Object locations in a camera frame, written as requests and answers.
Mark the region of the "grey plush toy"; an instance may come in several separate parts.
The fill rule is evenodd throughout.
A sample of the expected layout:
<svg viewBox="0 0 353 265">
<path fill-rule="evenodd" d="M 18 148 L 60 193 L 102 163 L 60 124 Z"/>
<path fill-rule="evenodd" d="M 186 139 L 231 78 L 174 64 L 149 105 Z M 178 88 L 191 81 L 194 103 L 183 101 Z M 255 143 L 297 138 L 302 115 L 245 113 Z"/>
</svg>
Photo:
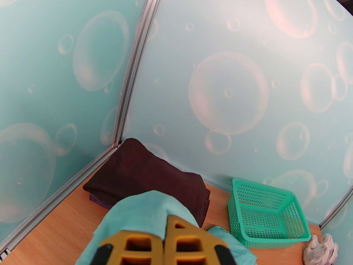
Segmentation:
<svg viewBox="0 0 353 265">
<path fill-rule="evenodd" d="M 325 234 L 321 242 L 312 235 L 303 253 L 304 265 L 334 265 L 338 258 L 338 244 L 330 234 Z"/>
</svg>

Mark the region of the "teal trousers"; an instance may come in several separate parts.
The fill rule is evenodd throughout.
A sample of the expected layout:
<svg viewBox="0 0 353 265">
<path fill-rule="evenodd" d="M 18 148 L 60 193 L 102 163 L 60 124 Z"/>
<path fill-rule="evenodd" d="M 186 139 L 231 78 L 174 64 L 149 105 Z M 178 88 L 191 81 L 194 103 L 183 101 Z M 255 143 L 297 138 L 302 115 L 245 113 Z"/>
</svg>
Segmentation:
<svg viewBox="0 0 353 265">
<path fill-rule="evenodd" d="M 75 265 L 92 265 L 92 258 L 100 243 L 122 230 L 150 233 L 160 237 L 163 240 L 164 255 L 164 240 L 169 215 L 176 215 L 198 226 L 194 216 L 176 198 L 156 190 L 119 201 L 105 215 Z M 238 265 L 257 265 L 256 256 L 223 228 L 215 226 L 207 232 L 227 243 Z"/>
</svg>

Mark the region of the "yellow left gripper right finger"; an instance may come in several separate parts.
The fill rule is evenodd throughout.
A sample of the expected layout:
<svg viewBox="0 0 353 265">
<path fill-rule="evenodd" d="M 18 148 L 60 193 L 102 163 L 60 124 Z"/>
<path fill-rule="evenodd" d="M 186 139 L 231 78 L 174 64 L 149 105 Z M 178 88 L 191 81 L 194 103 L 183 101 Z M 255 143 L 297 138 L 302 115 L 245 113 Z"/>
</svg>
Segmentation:
<svg viewBox="0 0 353 265">
<path fill-rule="evenodd" d="M 176 216 L 167 217 L 164 265 L 238 265 L 227 243 Z"/>
</svg>

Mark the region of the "aluminium corner post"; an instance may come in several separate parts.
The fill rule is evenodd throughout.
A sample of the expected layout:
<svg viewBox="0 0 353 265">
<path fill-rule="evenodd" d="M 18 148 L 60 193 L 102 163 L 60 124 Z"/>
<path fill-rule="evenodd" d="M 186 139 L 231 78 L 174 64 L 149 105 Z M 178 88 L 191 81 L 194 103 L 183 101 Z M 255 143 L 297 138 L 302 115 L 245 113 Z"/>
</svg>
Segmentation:
<svg viewBox="0 0 353 265">
<path fill-rule="evenodd" d="M 112 148 L 117 148 L 122 141 L 125 122 L 128 115 L 129 105 L 133 88 L 138 73 L 141 57 L 147 42 L 150 28 L 153 24 L 155 12 L 160 0 L 146 0 L 141 18 L 137 24 L 134 41 L 128 58 L 128 64 L 122 83 L 119 105 L 116 110 L 115 129 L 112 136 Z"/>
<path fill-rule="evenodd" d="M 324 218 L 324 220 L 319 224 L 320 229 L 324 229 L 330 221 L 345 207 L 349 202 L 350 198 L 353 196 L 353 185 L 350 186 L 347 193 L 342 197 L 342 199 L 332 208 L 329 214 Z"/>
</svg>

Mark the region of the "green plastic basket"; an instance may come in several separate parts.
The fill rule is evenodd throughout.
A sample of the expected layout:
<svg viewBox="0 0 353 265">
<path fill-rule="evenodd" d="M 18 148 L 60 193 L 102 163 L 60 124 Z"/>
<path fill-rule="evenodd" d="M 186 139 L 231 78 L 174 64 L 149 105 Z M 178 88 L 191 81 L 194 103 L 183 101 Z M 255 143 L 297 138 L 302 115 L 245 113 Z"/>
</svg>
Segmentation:
<svg viewBox="0 0 353 265">
<path fill-rule="evenodd" d="M 230 233 L 247 248 L 287 248 L 311 238 L 302 207 L 288 190 L 233 178 L 227 209 Z"/>
</svg>

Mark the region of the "purple folded trousers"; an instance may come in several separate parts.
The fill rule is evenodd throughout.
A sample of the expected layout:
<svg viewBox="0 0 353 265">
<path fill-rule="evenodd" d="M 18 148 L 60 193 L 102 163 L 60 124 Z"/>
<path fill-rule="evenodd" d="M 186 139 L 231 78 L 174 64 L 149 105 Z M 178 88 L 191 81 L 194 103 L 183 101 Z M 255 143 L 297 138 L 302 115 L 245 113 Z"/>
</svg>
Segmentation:
<svg viewBox="0 0 353 265">
<path fill-rule="evenodd" d="M 93 195 L 91 193 L 89 193 L 89 200 L 94 202 L 95 204 L 107 209 L 107 210 L 109 210 L 112 207 L 111 205 L 99 200 L 95 195 Z"/>
</svg>

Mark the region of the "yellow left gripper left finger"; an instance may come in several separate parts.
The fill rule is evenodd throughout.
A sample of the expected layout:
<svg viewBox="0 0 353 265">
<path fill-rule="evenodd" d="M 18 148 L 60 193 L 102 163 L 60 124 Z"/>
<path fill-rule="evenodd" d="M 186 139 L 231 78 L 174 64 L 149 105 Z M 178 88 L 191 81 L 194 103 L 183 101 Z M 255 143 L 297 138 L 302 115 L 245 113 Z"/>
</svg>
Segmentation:
<svg viewBox="0 0 353 265">
<path fill-rule="evenodd" d="M 104 239 L 92 265 L 163 265 L 163 240 L 150 233 L 122 230 Z"/>
</svg>

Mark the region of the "aluminium table side rail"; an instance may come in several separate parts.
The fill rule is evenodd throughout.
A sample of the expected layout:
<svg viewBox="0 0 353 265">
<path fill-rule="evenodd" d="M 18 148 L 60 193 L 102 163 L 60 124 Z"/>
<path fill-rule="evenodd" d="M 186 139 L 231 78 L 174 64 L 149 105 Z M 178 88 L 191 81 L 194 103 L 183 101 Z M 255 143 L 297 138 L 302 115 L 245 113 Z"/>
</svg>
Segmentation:
<svg viewBox="0 0 353 265">
<path fill-rule="evenodd" d="M 0 243 L 0 263 L 14 250 L 14 248 L 68 195 L 70 195 L 85 179 L 108 160 L 108 158 L 119 148 L 119 144 L 104 150 L 90 163 L 77 172 L 72 178 L 64 183 L 48 199 L 44 200 L 27 218 L 25 218 L 13 232 Z"/>
</svg>

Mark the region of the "dark brown folded trousers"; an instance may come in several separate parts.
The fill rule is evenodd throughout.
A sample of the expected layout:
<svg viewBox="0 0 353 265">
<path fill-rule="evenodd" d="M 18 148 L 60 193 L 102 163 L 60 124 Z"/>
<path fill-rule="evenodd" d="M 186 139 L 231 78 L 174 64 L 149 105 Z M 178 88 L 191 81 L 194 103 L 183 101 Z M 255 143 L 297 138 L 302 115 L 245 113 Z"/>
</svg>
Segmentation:
<svg viewBox="0 0 353 265">
<path fill-rule="evenodd" d="M 200 227 L 210 204 L 210 191 L 199 174 L 179 170 L 135 138 L 126 139 L 83 189 L 108 206 L 157 190 L 182 203 Z"/>
</svg>

